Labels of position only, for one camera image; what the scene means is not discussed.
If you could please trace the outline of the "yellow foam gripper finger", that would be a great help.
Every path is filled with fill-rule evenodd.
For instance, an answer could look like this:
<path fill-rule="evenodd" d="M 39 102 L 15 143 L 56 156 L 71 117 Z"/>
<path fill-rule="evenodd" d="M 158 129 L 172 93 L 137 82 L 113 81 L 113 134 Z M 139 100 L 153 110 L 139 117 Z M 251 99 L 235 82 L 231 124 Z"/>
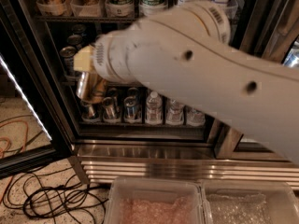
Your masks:
<path fill-rule="evenodd" d="M 88 72 L 94 71 L 93 65 L 93 46 L 86 46 L 80 49 L 74 56 L 74 70 L 78 72 Z"/>

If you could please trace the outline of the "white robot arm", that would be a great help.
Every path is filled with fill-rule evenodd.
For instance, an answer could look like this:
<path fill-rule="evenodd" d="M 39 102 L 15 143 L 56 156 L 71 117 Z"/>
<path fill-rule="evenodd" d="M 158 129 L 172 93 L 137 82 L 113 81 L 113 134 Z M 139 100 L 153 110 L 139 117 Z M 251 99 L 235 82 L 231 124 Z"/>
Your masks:
<path fill-rule="evenodd" d="M 207 0 L 172 7 L 81 49 L 74 68 L 139 82 L 299 163 L 299 71 L 229 46 L 225 13 Z"/>

